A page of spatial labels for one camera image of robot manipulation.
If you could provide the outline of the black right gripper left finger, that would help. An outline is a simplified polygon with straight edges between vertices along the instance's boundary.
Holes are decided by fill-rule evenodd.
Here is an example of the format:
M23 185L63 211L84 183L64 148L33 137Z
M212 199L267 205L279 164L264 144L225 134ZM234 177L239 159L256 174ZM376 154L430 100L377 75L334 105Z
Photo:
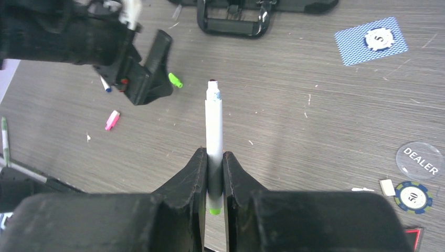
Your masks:
M31 170L1 167L1 251L203 251L204 148L151 193L86 193Z

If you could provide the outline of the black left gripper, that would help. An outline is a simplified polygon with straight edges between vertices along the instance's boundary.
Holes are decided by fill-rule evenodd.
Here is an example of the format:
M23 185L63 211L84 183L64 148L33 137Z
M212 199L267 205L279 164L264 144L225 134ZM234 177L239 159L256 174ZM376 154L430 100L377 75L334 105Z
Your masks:
M149 104L173 93L173 85L167 72L172 37L159 29L146 61L142 64L142 57L133 45L139 32L139 27L136 30L126 30L111 65L93 66L106 84L115 87L136 106Z

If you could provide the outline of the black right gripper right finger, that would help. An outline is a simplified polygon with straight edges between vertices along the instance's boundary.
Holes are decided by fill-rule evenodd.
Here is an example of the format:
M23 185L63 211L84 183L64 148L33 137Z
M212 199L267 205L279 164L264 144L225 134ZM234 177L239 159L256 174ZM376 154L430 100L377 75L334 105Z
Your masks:
M378 194L271 191L233 153L222 163L228 251L412 251Z

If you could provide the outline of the white pen green end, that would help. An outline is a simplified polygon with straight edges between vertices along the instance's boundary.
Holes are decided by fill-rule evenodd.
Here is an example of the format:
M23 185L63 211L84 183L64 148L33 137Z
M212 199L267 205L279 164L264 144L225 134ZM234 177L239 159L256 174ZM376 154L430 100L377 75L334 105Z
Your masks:
M223 205L223 104L218 81L208 81L205 100L207 152L207 207L212 215L221 213Z

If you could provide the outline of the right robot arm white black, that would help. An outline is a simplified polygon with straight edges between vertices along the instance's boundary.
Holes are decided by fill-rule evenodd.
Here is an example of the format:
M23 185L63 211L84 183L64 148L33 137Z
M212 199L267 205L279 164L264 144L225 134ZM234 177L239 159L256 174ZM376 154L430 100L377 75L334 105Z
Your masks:
M1 164L1 251L207 251L206 150L152 193L86 193ZM419 251L374 193L271 191L222 160L227 251Z

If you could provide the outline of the green pen cap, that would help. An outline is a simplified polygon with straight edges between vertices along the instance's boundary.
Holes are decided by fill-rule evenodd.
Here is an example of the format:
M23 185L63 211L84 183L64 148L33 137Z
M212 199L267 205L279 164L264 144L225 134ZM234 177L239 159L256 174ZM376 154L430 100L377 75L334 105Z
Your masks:
M168 79L169 79L170 83L172 85L176 86L177 88L183 87L182 81L177 76L175 76L172 72L170 72L168 74Z

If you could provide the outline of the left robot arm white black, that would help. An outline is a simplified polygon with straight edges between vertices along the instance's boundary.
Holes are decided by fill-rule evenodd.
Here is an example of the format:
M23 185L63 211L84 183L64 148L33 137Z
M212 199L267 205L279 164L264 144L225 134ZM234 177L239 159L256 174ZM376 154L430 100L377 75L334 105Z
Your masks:
M91 65L136 106L170 96L172 37L158 30L149 54L133 45L141 1L1 1L1 70L8 59Z

